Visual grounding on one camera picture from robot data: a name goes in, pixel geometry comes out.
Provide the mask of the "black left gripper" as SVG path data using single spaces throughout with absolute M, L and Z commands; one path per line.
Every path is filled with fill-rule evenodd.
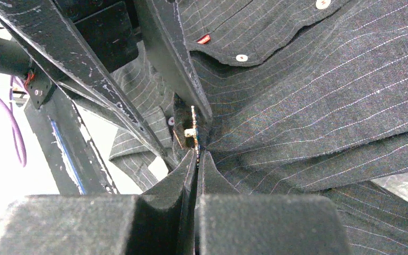
M 147 58 L 170 89 L 195 106 L 206 123 L 213 113 L 187 49 L 177 1 L 134 1 Z M 0 21 L 19 36 L 23 55 L 0 72 L 29 76 L 33 58 L 59 87 L 104 105 L 143 145 L 176 168 L 147 121 L 110 73 L 138 49 L 125 1 L 0 1 Z

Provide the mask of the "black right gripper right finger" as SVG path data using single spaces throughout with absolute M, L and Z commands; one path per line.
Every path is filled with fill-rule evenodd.
M 195 219 L 198 254 L 351 254 L 335 205 L 317 195 L 243 195 L 204 151 Z

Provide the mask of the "gold brooch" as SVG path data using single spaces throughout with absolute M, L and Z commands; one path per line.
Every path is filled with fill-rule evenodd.
M 199 162 L 198 111 L 194 106 L 177 106 L 173 117 L 173 153 L 178 160 L 182 160 L 188 151 L 193 150 Z

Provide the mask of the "dark pinstriped shirt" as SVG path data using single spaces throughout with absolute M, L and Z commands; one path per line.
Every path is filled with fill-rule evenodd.
M 213 124 L 200 191 L 318 194 L 354 254 L 408 254 L 408 1 L 178 1 Z

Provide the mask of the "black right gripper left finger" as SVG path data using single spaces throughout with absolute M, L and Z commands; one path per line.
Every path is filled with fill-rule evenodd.
M 0 217 L 0 254 L 193 254 L 197 154 L 141 195 L 31 195 Z

